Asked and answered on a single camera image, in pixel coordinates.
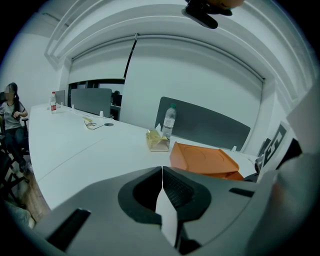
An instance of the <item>plastic water bottle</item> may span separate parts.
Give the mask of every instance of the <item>plastic water bottle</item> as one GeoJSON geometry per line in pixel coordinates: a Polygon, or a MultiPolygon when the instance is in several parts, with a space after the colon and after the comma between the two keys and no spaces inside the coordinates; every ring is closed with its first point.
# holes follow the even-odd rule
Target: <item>plastic water bottle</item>
{"type": "Polygon", "coordinates": [[[176,116],[177,116],[176,104],[172,103],[171,107],[165,113],[165,118],[164,118],[163,127],[162,127],[162,133],[168,139],[170,139],[171,137],[172,130],[175,125],[176,116]]]}
{"type": "Polygon", "coordinates": [[[56,101],[56,92],[53,91],[51,95],[51,113],[56,113],[57,112],[57,101],[56,101]]]}

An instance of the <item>paper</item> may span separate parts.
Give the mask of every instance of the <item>paper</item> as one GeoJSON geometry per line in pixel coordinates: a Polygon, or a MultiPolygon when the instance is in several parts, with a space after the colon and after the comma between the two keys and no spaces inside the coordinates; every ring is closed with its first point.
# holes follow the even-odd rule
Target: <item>paper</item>
{"type": "Polygon", "coordinates": [[[177,211],[170,202],[164,188],[161,189],[156,200],[155,212],[161,215],[161,232],[168,242],[172,246],[175,246],[178,230],[178,216],[177,211]]]}
{"type": "Polygon", "coordinates": [[[164,136],[163,132],[161,131],[161,125],[158,123],[155,130],[158,132],[159,136],[162,138],[164,136]]]}
{"type": "Polygon", "coordinates": [[[87,117],[84,117],[83,120],[84,120],[85,126],[90,130],[95,130],[104,125],[103,123],[101,124],[101,120],[93,121],[92,119],[87,117]]]}

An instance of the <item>bottle label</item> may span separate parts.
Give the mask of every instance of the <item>bottle label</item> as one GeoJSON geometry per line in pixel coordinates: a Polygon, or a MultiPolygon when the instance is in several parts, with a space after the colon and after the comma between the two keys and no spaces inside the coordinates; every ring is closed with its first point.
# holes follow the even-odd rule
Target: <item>bottle label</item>
{"type": "Polygon", "coordinates": [[[175,120],[173,118],[164,118],[163,126],[167,128],[173,128],[175,120]]]}
{"type": "Polygon", "coordinates": [[[57,105],[51,103],[51,111],[57,110],[57,105]]]}

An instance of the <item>gray t-shirt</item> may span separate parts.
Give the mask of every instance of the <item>gray t-shirt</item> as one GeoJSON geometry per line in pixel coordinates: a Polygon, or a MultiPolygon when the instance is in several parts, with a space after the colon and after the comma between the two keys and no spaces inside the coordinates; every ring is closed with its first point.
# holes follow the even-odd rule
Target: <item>gray t-shirt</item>
{"type": "MultiPolygon", "coordinates": [[[[19,101],[19,112],[22,113],[23,111],[25,111],[25,107],[19,101]]],[[[14,118],[13,117],[14,113],[15,113],[15,104],[12,104],[11,106],[9,106],[7,102],[4,102],[0,106],[0,115],[4,116],[6,130],[21,127],[21,123],[20,123],[21,117],[19,116],[18,118],[14,118]]]]}

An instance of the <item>wooden floor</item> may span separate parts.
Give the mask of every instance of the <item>wooden floor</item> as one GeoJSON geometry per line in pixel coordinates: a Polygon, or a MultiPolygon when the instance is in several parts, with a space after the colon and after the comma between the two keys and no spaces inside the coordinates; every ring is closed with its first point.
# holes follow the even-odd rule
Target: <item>wooden floor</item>
{"type": "Polygon", "coordinates": [[[35,175],[29,172],[24,176],[29,180],[29,184],[22,195],[21,202],[26,205],[26,209],[31,213],[35,222],[38,222],[50,212],[50,208],[39,189],[35,175]]]}

